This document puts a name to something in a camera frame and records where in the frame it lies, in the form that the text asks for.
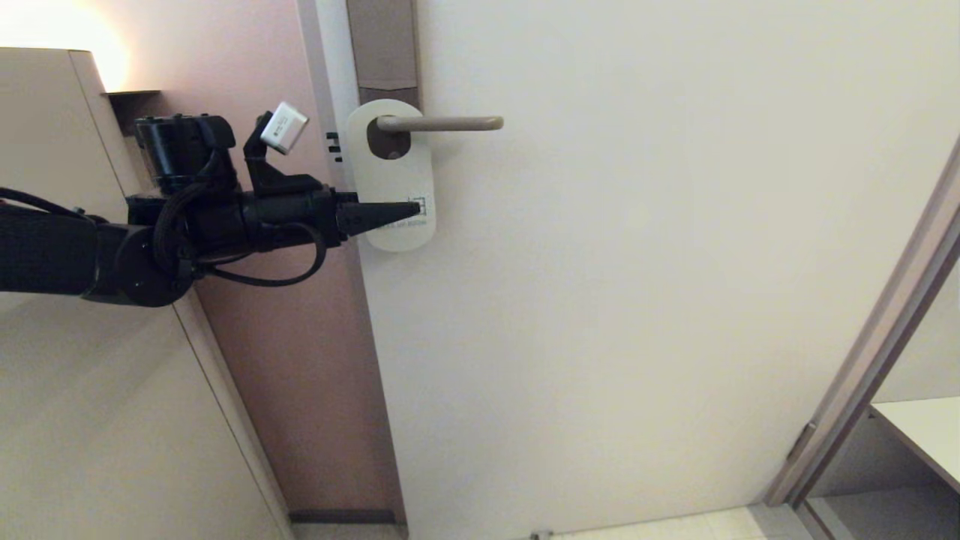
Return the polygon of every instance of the door lever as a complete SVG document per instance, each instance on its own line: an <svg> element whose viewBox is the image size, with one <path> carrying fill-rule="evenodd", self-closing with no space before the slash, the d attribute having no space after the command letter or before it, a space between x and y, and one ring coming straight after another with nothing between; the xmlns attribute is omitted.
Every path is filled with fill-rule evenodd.
<svg viewBox="0 0 960 540"><path fill-rule="evenodd" d="M503 116L391 116L376 118L384 132L491 132L503 127Z"/></svg>

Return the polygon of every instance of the floor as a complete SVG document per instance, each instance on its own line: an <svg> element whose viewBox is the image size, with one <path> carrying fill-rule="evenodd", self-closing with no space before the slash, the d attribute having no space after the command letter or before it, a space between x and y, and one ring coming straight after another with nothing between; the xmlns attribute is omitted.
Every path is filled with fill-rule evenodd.
<svg viewBox="0 0 960 540"><path fill-rule="evenodd" d="M403 539L402 531L387 526L296 525L294 533L298 540ZM800 519L786 506L779 508L745 506L626 527L559 534L554 538L556 540L812 540L800 523Z"/></svg>

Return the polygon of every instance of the black robotic arm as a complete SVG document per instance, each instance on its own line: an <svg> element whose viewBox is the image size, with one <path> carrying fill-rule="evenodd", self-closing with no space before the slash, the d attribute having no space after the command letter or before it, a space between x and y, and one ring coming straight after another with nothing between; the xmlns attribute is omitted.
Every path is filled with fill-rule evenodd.
<svg viewBox="0 0 960 540"><path fill-rule="evenodd" d="M220 116L136 121L137 142L157 188L127 198L128 223L114 224L0 187L0 290L65 294L94 302L166 306L206 275L257 286L301 282L326 249L420 213L418 203L360 203L309 175L287 176L266 161L257 120L244 145L253 191L241 191ZM233 274L220 266L256 252L313 244L311 267L287 280Z"/></svg>

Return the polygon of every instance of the wall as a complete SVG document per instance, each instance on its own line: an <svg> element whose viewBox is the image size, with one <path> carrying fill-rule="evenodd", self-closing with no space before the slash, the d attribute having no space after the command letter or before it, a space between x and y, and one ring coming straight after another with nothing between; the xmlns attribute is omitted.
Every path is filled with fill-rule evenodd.
<svg viewBox="0 0 960 540"><path fill-rule="evenodd" d="M160 89L168 111L223 115L240 140L264 110L281 100L296 104L315 121L291 156L271 160L285 172L330 182L294 0L4 4L0 42L91 47L109 60L109 90ZM240 152L232 155L242 169ZM245 170L240 176L249 185ZM317 276L283 289L214 279L198 288L291 509L400 513L354 250L331 250ZM236 269L291 276L312 257L311 249L291 249Z"/></svg>

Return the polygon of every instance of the white sensor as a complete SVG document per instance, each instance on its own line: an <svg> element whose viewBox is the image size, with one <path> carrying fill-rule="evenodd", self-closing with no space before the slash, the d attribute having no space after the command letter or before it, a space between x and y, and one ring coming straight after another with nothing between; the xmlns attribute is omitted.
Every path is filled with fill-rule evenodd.
<svg viewBox="0 0 960 540"><path fill-rule="evenodd" d="M296 110L289 103L283 101L276 106L273 117L267 122L260 140L286 156L297 144L297 139L303 133L303 127L310 119Z"/></svg>

